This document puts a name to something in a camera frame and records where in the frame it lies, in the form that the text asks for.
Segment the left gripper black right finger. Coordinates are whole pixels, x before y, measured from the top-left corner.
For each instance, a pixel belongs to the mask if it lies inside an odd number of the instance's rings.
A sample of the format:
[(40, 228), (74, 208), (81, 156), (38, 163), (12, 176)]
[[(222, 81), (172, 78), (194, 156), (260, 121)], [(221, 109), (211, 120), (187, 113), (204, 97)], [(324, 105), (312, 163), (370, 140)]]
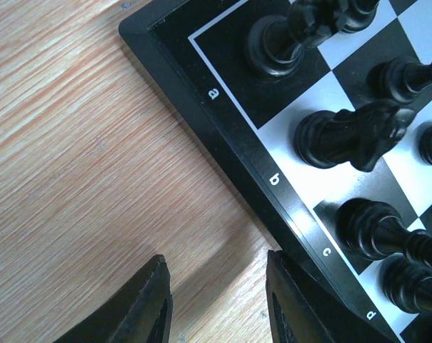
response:
[(274, 342), (393, 342), (372, 327), (287, 253), (268, 251), (266, 295)]

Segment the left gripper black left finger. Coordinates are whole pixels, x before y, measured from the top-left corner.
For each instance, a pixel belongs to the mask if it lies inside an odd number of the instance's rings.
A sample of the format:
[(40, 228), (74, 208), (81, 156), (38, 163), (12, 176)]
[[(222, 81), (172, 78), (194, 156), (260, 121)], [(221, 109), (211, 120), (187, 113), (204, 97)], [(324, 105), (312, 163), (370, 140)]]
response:
[(107, 302), (57, 342), (168, 342), (173, 311), (164, 255), (145, 263)]

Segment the black white chess board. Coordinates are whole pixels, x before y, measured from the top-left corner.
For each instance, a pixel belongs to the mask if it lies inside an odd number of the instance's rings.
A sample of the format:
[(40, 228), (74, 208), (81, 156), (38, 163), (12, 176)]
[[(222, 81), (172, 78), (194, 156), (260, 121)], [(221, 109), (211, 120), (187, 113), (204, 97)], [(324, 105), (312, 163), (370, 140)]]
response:
[(275, 342), (432, 342), (432, 1), (152, 1), (119, 34), (279, 245)]

